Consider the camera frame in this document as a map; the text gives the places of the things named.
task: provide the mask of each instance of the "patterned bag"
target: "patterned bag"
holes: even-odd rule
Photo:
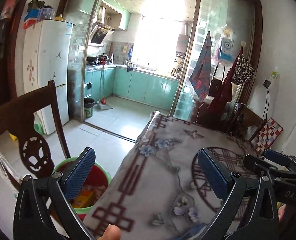
[[[247,58],[243,55],[239,55],[235,71],[232,76],[231,82],[240,85],[249,82],[253,79],[255,70]]]

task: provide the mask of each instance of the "wooden door frame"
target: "wooden door frame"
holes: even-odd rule
[[[27,0],[19,0],[17,3],[13,15],[12,15],[12,26],[8,38],[8,48],[7,48],[7,77],[10,90],[10,97],[14,99],[17,97],[16,93],[16,83],[15,83],[15,49],[17,32],[20,27],[21,15],[24,11]]]
[[[247,1],[251,2],[254,5],[254,11],[255,11],[254,39],[253,39],[253,49],[252,49],[250,63],[252,64],[255,71],[257,72],[260,53],[261,53],[261,44],[262,44],[262,5],[260,0],[247,0]],[[58,9],[56,12],[56,16],[59,16],[60,14],[64,13],[64,8],[66,3],[67,3],[67,0],[60,0]],[[253,84],[254,84],[254,79],[255,78],[253,78],[250,82],[244,84],[243,90],[238,102],[247,104]]]

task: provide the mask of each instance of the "white refrigerator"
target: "white refrigerator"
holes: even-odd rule
[[[54,80],[61,123],[69,121],[67,64],[72,23],[43,20],[26,29],[23,52],[24,92],[45,87]],[[37,112],[44,133],[56,130],[51,106]]]

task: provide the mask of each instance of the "blue gripper pad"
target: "blue gripper pad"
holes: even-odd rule
[[[266,150],[264,152],[264,157],[281,166],[287,167],[289,165],[289,159],[286,155],[283,155],[273,150]]]
[[[64,196],[67,201],[77,196],[95,162],[95,151],[87,147],[77,160],[64,169],[61,180],[64,182]]]
[[[217,198],[226,200],[231,191],[230,171],[218,162],[207,148],[198,152],[198,164]]]

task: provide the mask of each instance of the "range hood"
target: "range hood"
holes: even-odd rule
[[[93,30],[89,36],[89,46],[103,47],[110,35],[115,31],[114,28],[103,24],[101,22],[95,22],[92,25]]]

